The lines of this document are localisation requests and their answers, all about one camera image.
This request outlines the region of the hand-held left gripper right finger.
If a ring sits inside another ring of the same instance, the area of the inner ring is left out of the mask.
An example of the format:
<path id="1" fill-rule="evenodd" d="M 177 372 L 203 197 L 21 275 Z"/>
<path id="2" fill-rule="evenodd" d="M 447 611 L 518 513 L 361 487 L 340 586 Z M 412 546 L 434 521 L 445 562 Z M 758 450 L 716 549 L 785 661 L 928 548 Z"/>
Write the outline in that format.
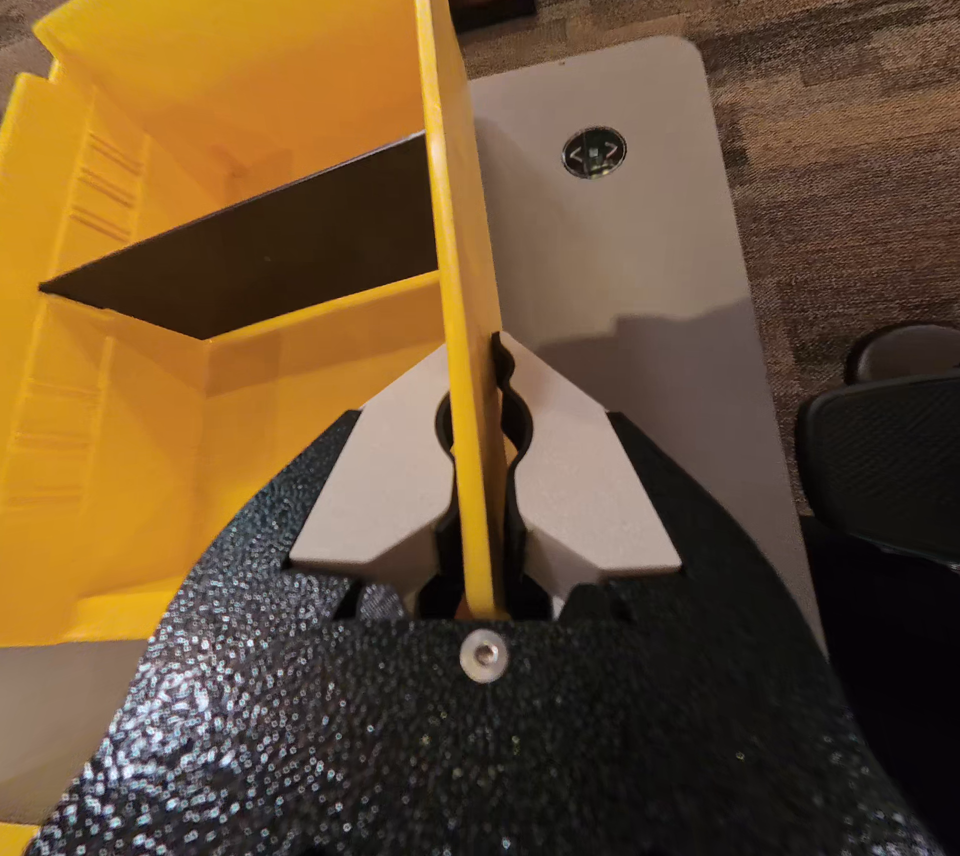
<path id="1" fill-rule="evenodd" d="M 515 448 L 506 482 L 503 587 L 547 599 L 609 579 L 677 574 L 678 550 L 610 415 L 506 333 L 493 336 L 502 430 Z"/>

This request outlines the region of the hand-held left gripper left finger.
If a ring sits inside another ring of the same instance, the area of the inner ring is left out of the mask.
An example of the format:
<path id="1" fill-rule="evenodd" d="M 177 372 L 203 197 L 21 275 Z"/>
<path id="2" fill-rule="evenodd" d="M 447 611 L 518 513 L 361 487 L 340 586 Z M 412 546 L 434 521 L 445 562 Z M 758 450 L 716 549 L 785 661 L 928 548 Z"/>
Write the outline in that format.
<path id="1" fill-rule="evenodd" d="M 366 402 L 294 541 L 294 567 L 396 590 L 438 574 L 434 529 L 450 506 L 453 464 L 436 416 L 449 389 L 441 345 Z"/>

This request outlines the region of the yellow plastic bin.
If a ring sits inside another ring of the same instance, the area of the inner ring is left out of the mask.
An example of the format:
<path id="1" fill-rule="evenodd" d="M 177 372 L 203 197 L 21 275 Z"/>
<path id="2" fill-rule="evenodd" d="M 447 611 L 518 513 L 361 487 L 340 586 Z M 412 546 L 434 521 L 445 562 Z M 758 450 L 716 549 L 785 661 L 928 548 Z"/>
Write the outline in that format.
<path id="1" fill-rule="evenodd" d="M 234 514 L 447 350 L 465 596 L 503 612 L 502 328 L 449 0 L 71 0 L 2 123 L 2 649 L 146 639 Z M 199 340 L 39 284 L 425 132 L 438 267 Z"/>

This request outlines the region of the dark bin divider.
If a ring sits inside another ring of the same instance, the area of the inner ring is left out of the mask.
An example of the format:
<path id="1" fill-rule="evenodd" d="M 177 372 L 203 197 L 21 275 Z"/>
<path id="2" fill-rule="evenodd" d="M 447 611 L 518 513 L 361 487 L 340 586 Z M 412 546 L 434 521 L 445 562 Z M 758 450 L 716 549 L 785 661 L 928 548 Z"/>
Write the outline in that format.
<path id="1" fill-rule="evenodd" d="M 437 267 L 426 133 L 418 132 L 38 291 L 207 340 Z"/>

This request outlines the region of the black mesh office chair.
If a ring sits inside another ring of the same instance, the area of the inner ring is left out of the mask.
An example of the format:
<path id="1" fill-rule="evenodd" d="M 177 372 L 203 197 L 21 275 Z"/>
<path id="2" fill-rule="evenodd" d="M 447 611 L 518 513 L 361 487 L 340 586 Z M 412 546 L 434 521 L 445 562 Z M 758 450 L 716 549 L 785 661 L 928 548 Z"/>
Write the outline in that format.
<path id="1" fill-rule="evenodd" d="M 875 330 L 795 424 L 828 656 L 871 751 L 959 845 L 959 331 Z"/>

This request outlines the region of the round black desk button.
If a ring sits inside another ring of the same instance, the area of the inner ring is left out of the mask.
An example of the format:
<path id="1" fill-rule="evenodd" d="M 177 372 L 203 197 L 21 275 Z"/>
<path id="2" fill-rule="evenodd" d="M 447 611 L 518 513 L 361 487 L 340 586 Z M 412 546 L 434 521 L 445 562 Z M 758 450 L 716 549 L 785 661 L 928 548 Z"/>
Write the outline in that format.
<path id="1" fill-rule="evenodd" d="M 563 145 L 561 162 L 567 173 L 596 180 L 615 172 L 627 156 L 627 142 L 618 130 L 592 126 L 572 135 Z"/>

